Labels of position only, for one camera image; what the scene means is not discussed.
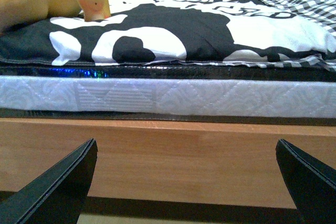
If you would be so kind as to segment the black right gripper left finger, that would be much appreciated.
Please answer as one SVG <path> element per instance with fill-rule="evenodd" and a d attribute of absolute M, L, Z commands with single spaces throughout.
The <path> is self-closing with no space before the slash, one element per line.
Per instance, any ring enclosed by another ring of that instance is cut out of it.
<path fill-rule="evenodd" d="M 77 223 L 97 161 L 89 139 L 1 203 L 1 223 Z"/>

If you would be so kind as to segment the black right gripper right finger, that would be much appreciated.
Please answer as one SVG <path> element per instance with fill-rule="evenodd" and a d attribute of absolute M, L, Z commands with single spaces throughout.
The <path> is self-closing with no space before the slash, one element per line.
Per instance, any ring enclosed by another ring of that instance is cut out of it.
<path fill-rule="evenodd" d="M 280 139 L 276 160 L 304 223 L 335 223 L 335 169 Z"/>

